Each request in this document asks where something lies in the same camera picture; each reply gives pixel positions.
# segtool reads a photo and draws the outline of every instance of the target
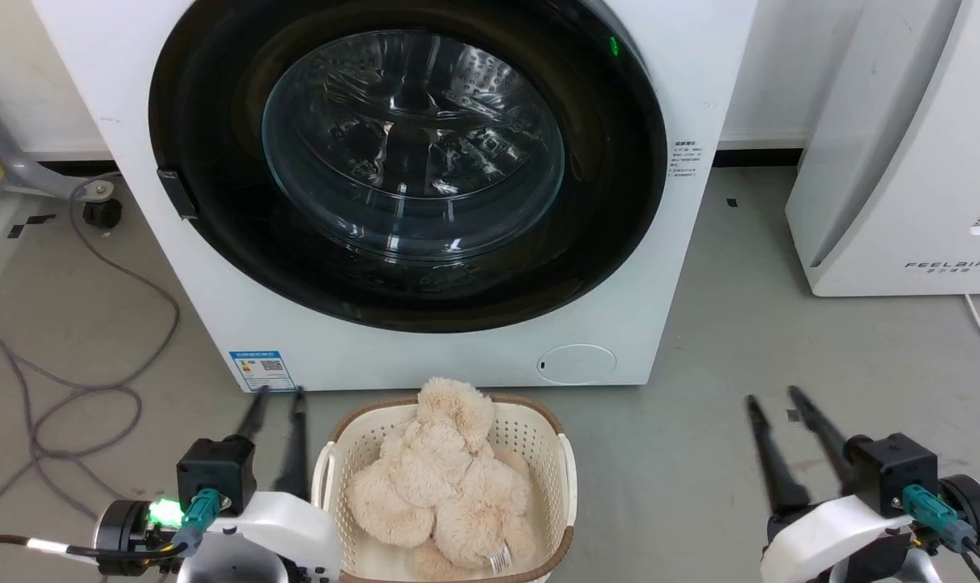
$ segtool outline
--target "plush toy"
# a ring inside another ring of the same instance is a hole
[[[415,547],[424,579],[467,579],[505,544],[520,560],[535,552],[530,470],[521,454],[490,447],[493,418],[493,402],[475,387],[432,379],[415,419],[397,425],[379,460],[348,484],[360,528],[387,545]]]

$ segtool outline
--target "black door rim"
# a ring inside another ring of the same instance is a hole
[[[258,139],[257,111],[289,66],[328,41],[381,30],[428,31],[497,55],[534,84],[563,133],[560,201],[515,243],[436,270],[439,280],[428,266],[386,266],[316,236],[285,202]],[[597,287],[655,217],[667,136],[630,47],[578,0],[198,0],[158,59],[152,146],[158,169],[179,177],[168,187],[175,206],[189,204],[182,214],[202,238],[273,292],[376,328],[500,328]]]

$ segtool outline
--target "laundry basket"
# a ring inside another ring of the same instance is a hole
[[[573,539],[576,520],[576,462],[561,424],[545,406],[515,395],[490,395],[495,418],[490,444],[510,447],[530,464],[534,500],[530,523],[537,553],[494,576],[490,567],[471,581],[523,583],[546,581]],[[382,440],[397,423],[415,417],[417,397],[375,402],[339,421],[313,469],[313,504],[335,520],[345,551],[339,580],[348,583],[416,581],[410,564],[413,549],[383,545],[357,526],[346,503],[346,486],[354,472],[377,460]]]

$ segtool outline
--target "robotic arm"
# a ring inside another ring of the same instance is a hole
[[[816,435],[841,484],[841,498],[812,504],[771,439],[760,403],[746,398],[771,504],[764,583],[940,583],[931,557],[943,546],[980,558],[980,484],[938,479],[937,457],[904,434],[843,439],[797,387],[803,424]]]
[[[252,439],[260,431],[267,391],[254,398],[233,435],[196,440],[177,462],[180,503],[112,502],[94,535],[102,575],[141,576],[150,568],[178,583],[220,581],[331,583],[339,578],[343,545],[334,520],[313,506],[306,461],[304,392],[290,413],[291,432],[275,491],[257,492]],[[186,545],[174,557],[134,555]]]

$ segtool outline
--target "white wall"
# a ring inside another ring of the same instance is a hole
[[[805,145],[865,2],[759,0],[722,148]],[[38,158],[108,158],[30,0],[0,0],[0,114]]]
[[[720,147],[805,147],[867,0],[757,2]]]
[[[0,116],[38,159],[111,158],[30,0],[0,0]]]

